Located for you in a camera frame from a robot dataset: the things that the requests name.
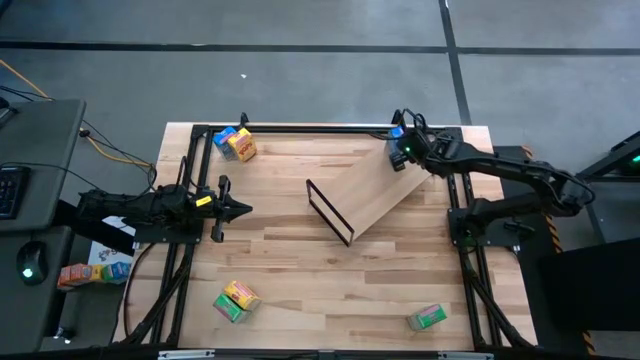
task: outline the computer keyboard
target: computer keyboard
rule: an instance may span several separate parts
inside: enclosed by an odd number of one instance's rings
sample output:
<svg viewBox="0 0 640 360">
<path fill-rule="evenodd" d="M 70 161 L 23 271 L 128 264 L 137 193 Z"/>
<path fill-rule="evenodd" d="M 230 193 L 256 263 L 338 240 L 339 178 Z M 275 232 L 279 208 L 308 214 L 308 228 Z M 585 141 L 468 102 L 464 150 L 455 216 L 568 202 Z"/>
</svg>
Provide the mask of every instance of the computer keyboard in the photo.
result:
<svg viewBox="0 0 640 360">
<path fill-rule="evenodd" d="M 30 172 L 31 169 L 24 166 L 0 168 L 0 220 L 18 216 Z"/>
</svg>

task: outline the concrete floor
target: concrete floor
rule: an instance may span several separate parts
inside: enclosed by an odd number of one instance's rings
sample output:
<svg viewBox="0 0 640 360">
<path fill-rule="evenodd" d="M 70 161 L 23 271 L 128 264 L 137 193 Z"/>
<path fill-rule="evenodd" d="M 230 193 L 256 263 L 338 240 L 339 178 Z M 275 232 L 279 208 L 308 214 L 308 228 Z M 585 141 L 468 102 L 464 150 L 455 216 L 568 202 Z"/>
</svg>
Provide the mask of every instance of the concrete floor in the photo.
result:
<svg viewBox="0 0 640 360">
<path fill-rule="evenodd" d="M 640 2 L 449 0 L 458 46 L 640 47 Z M 0 37 L 256 45 L 445 46 L 438 0 L 14 1 Z M 155 160 L 169 121 L 387 123 L 396 108 L 460 124 L 446 54 L 0 50 L 55 98 L 83 98 L 112 142 Z M 578 171 L 638 130 L 640 62 L 616 56 L 460 55 L 474 125 L 497 145 Z M 0 83 L 27 90 L 0 70 Z M 71 168 L 106 190 L 138 169 L 78 141 Z M 87 185 L 68 177 L 69 201 Z M 594 243 L 586 216 L 558 221 L 566 249 Z M 640 357 L 638 334 L 593 334 L 601 355 Z"/>
</svg>

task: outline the wooden tabletop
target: wooden tabletop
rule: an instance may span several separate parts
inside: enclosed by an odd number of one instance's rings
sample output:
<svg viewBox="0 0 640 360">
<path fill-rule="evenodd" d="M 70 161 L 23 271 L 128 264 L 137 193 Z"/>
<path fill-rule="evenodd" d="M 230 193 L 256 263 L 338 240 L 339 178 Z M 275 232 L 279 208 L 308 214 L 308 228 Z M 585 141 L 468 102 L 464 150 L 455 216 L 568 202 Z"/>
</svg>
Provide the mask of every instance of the wooden tabletop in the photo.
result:
<svg viewBox="0 0 640 360">
<path fill-rule="evenodd" d="M 175 182 L 192 125 L 167 124 L 157 184 Z M 462 130 L 465 141 L 492 151 L 487 127 Z M 222 244 L 210 240 L 211 223 L 205 224 L 191 270 L 180 347 L 473 348 L 460 262 L 448 235 L 450 204 L 444 180 L 428 178 L 347 248 L 309 206 L 305 180 L 331 180 L 379 140 L 359 134 L 254 136 L 258 154 L 248 163 L 226 162 L 217 150 L 212 154 L 210 186 L 216 188 L 218 176 L 228 175 L 234 199 L 254 210 L 225 225 Z M 471 179 L 476 197 L 502 197 L 499 179 L 477 173 Z M 464 195 L 459 197 L 465 206 Z M 521 334 L 536 343 L 516 257 L 502 248 L 486 250 L 496 302 Z M 133 279 L 132 328 L 158 296 L 166 252 L 167 246 L 156 246 Z M 264 301 L 242 324 L 229 323 L 212 306 L 231 280 L 247 284 Z M 173 304 L 168 306 L 163 338 Z M 441 304 L 448 318 L 425 331 L 412 331 L 405 317 L 432 304 Z M 484 306 L 479 312 L 489 341 Z M 119 321 L 114 340 L 122 338 Z"/>
</svg>

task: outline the wooden board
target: wooden board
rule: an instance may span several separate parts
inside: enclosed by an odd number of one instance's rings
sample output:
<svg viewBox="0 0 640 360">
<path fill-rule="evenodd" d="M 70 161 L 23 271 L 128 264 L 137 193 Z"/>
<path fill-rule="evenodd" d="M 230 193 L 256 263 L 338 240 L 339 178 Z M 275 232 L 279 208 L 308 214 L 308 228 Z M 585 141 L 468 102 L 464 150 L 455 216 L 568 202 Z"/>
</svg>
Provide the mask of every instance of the wooden board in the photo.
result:
<svg viewBox="0 0 640 360">
<path fill-rule="evenodd" d="M 385 142 L 378 141 L 372 144 L 372 149 L 367 155 L 345 169 L 330 183 L 319 185 L 320 193 L 312 190 L 309 194 L 311 201 L 318 207 L 316 210 L 327 218 L 345 244 L 350 246 L 429 175 L 419 166 L 408 166 L 403 171 L 394 171 Z"/>
<path fill-rule="evenodd" d="M 158 184 L 175 181 L 191 126 L 167 124 Z M 486 127 L 463 127 L 463 134 L 478 149 L 491 151 Z M 251 204 L 254 211 L 226 225 L 222 244 L 209 240 L 211 223 L 205 224 L 207 233 L 196 248 L 191 272 L 180 347 L 472 348 L 460 264 L 448 236 L 449 199 L 442 179 L 429 177 L 347 248 L 308 204 L 305 180 L 330 182 L 379 140 L 337 134 L 255 137 L 259 153 L 248 163 L 225 162 L 217 152 L 212 156 L 209 184 L 215 187 L 218 175 L 228 175 L 233 197 Z M 502 197 L 499 179 L 477 173 L 471 179 L 476 196 Z M 463 194 L 460 199 L 464 204 Z M 163 245 L 150 251 L 133 279 L 132 327 L 157 298 L 166 251 Z M 516 257 L 504 249 L 488 248 L 487 262 L 497 303 L 535 343 Z M 244 324 L 230 324 L 212 306 L 230 280 L 248 284 L 264 299 Z M 449 318 L 426 331 L 411 331 L 404 317 L 434 303 L 442 304 Z M 165 329 L 173 302 L 168 309 Z M 489 340 L 484 306 L 479 311 Z M 114 340 L 122 338 L 120 321 Z"/>
</svg>

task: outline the yellow cable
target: yellow cable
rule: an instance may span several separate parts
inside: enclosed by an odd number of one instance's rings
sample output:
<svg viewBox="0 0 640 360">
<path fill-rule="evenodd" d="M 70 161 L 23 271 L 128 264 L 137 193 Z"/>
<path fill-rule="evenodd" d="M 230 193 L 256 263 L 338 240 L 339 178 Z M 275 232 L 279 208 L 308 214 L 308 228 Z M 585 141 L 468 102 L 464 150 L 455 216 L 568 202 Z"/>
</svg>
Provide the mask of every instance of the yellow cable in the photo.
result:
<svg viewBox="0 0 640 360">
<path fill-rule="evenodd" d="M 4 60 L 0 59 L 0 65 L 4 66 L 5 68 L 7 68 L 7 70 L 11 71 L 15 76 L 19 77 L 22 81 L 24 81 L 25 83 L 27 83 L 27 85 L 29 85 L 33 90 L 35 90 L 38 94 L 44 96 L 44 97 L 49 97 L 49 95 L 45 94 L 44 91 L 40 90 L 40 88 L 38 88 L 34 83 L 32 83 L 31 81 L 29 81 L 29 79 L 27 79 L 26 77 L 22 76 L 22 74 L 20 74 L 16 69 L 12 68 L 11 66 L 9 66 L 9 64 L 7 64 L 6 62 L 4 62 Z M 113 161 L 119 161 L 125 164 L 134 164 L 134 165 L 139 165 L 139 166 L 146 166 L 146 167 L 150 167 L 151 164 L 148 164 L 146 162 L 141 162 L 141 161 L 134 161 L 134 160 L 129 160 L 129 159 L 122 159 L 119 157 L 115 157 L 113 155 L 107 154 L 104 150 L 102 150 L 102 148 L 100 146 L 98 146 L 98 144 L 93 141 L 93 139 L 91 138 L 87 138 L 87 140 L 89 140 L 89 142 L 91 143 L 91 145 L 93 145 L 93 147 L 104 157 L 106 157 L 107 159 L 113 160 Z"/>
</svg>

